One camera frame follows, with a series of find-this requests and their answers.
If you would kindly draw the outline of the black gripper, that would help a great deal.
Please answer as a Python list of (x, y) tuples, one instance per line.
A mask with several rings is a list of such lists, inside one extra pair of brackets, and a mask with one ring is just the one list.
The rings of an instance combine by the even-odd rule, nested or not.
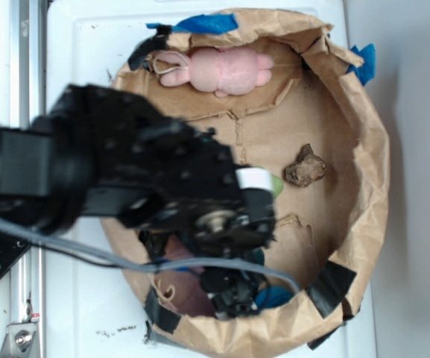
[(243, 188), (230, 147), (213, 132), (161, 116), (89, 117), (94, 181), (89, 216), (175, 232), (190, 250), (232, 256), (274, 236), (267, 189)]

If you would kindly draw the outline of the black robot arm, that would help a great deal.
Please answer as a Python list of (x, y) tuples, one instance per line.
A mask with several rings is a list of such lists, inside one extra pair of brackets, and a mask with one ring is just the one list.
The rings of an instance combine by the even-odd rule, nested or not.
[(0, 217), (45, 234), (81, 216), (177, 232), (236, 255), (274, 235), (274, 200), (243, 188), (230, 147), (129, 92), (68, 86), (25, 129), (0, 127)]

